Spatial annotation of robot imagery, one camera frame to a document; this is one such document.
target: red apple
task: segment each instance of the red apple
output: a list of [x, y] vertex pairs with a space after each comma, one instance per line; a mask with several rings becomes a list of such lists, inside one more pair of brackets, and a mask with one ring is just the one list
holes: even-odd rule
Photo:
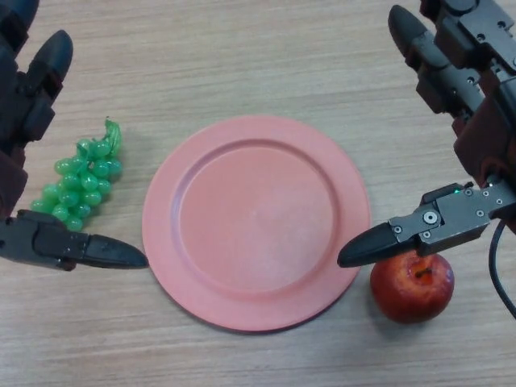
[[452, 299], [455, 276], [439, 254], [407, 252], [374, 265], [372, 295], [383, 314], [396, 323], [422, 323], [437, 317]]

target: green grapes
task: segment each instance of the green grapes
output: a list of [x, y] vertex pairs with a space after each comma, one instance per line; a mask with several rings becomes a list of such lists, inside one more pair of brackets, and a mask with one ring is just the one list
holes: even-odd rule
[[31, 203], [31, 210], [54, 215], [70, 231], [82, 230], [92, 208], [108, 199], [113, 179], [123, 171], [118, 158], [120, 127], [109, 119], [105, 124], [102, 139], [80, 139], [75, 155], [54, 164], [60, 179], [43, 187], [41, 198]]
[[59, 193], [59, 201], [65, 207], [73, 207], [79, 204], [79, 193], [74, 191], [62, 191]]
[[108, 177], [110, 175], [110, 163], [105, 160], [96, 161], [91, 173], [100, 179]]
[[83, 192], [81, 199], [88, 206], [95, 207], [102, 202], [102, 195], [98, 191]]
[[111, 183], [108, 180], [99, 180], [97, 189], [102, 196], [109, 195], [111, 192]]
[[65, 189], [79, 190], [81, 189], [81, 178], [74, 173], [67, 173], [63, 176], [63, 187]]
[[66, 219], [65, 224], [70, 231], [80, 231], [82, 229], [82, 220], [73, 215]]
[[78, 218], [88, 218], [91, 214], [91, 206], [86, 203], [79, 203], [72, 209], [72, 213]]
[[66, 206], [63, 206], [62, 204], [58, 204], [54, 207], [52, 211], [52, 215], [54, 215], [56, 218], [58, 218], [61, 222], [65, 222], [66, 219], [69, 217], [70, 213], [68, 211], [68, 208]]
[[73, 171], [70, 159], [61, 159], [54, 164], [54, 170], [60, 175], [65, 175]]
[[81, 185], [86, 191], [95, 191], [98, 187], [98, 179], [89, 172], [85, 172], [81, 175]]

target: wood grain surface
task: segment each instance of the wood grain surface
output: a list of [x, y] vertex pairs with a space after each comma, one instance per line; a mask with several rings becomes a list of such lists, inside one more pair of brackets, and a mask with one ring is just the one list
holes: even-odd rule
[[[400, 0], [414, 13], [418, 0]], [[500, 0], [516, 17], [516, 3]], [[27, 149], [20, 208], [75, 142], [123, 125], [125, 174], [88, 232], [138, 247], [144, 196], [164, 158], [207, 124], [242, 114], [317, 127], [350, 155], [373, 222], [407, 214], [424, 192], [468, 176], [451, 121], [416, 94], [387, 28], [386, 0], [42, 0], [19, 58], [56, 30], [75, 56], [56, 118]], [[514, 386], [515, 322], [490, 282], [484, 236], [444, 253], [449, 307], [422, 326], [383, 318], [370, 268], [325, 314], [276, 335], [235, 335], [178, 309], [150, 270], [59, 273], [0, 261], [0, 386]], [[516, 297], [516, 239], [499, 268]]]

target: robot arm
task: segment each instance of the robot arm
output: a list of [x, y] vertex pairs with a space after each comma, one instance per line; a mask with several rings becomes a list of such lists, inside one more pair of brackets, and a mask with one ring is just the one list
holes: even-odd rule
[[449, 114], [454, 149], [478, 184], [426, 193], [414, 211], [358, 235], [340, 252], [341, 267], [408, 250], [424, 256], [479, 238], [492, 219], [516, 231], [516, 41], [513, 19], [494, 0], [422, 0], [435, 36], [394, 6], [389, 29], [418, 76], [418, 94], [435, 114]]
[[25, 147], [43, 138], [54, 118], [73, 44], [58, 31], [41, 47], [26, 73], [16, 57], [27, 41], [38, 0], [0, 0], [0, 256], [15, 262], [71, 271], [146, 268], [136, 248], [101, 235], [70, 232], [51, 215], [21, 210], [11, 216], [27, 184]]

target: apple stem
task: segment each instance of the apple stem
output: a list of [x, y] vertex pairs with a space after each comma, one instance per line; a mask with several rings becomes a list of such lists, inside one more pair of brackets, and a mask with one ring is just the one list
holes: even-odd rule
[[432, 268], [424, 268], [423, 270], [419, 270], [418, 272], [416, 272], [416, 278], [421, 278], [425, 274], [430, 273], [432, 273]]

